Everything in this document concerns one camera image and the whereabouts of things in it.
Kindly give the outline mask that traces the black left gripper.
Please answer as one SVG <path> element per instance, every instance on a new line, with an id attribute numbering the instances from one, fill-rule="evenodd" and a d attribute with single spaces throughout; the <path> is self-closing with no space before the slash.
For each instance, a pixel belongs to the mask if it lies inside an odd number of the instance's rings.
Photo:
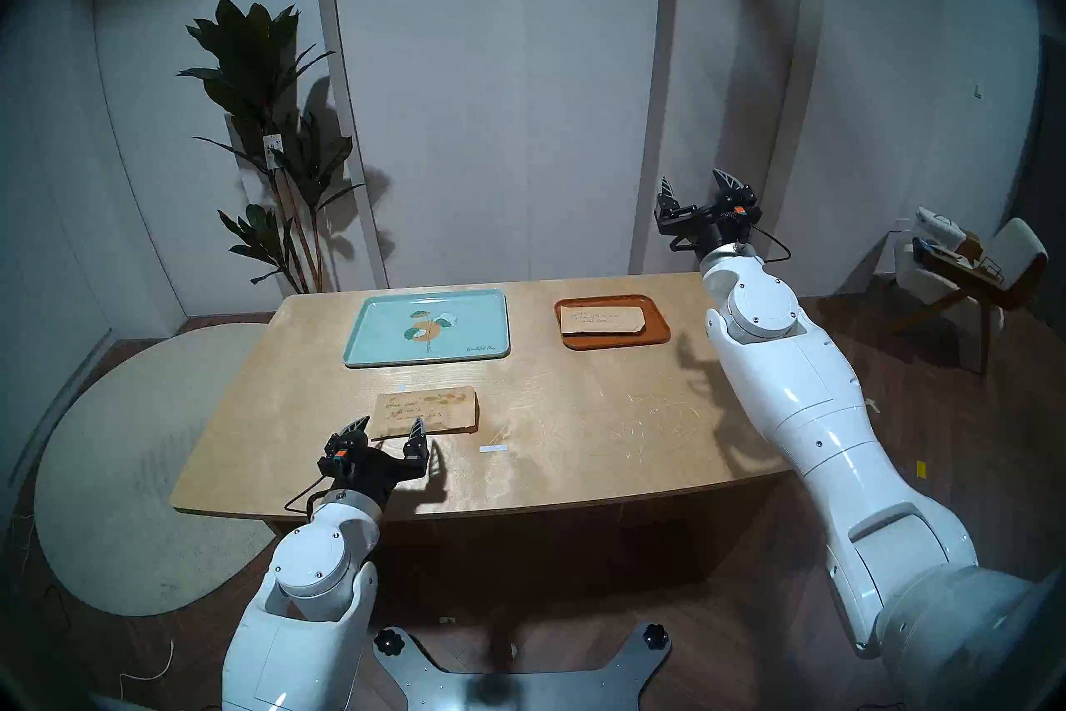
<path id="1" fill-rule="evenodd" d="M 429 474 L 430 451 L 425 423 L 416 418 L 405 441 L 405 455 L 395 457 L 383 451 L 369 451 L 366 427 L 369 417 L 364 416 L 339 433 L 329 437 L 329 456 L 316 462 L 321 475 L 332 479 L 332 490 L 361 494 L 379 510 L 386 510 L 395 486 Z M 346 455 L 355 451 L 358 456 Z"/>

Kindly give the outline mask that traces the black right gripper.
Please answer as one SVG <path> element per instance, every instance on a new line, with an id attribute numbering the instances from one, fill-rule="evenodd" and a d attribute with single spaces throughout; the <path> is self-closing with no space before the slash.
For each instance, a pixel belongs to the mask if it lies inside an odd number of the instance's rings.
<path id="1" fill-rule="evenodd" d="M 752 228 L 761 220 L 761 208 L 750 185 L 725 169 L 712 169 L 717 185 L 714 204 L 726 207 L 678 207 L 671 182 L 661 178 L 655 207 L 660 235 L 671 238 L 671 252 L 714 252 L 723 246 L 750 242 Z"/>

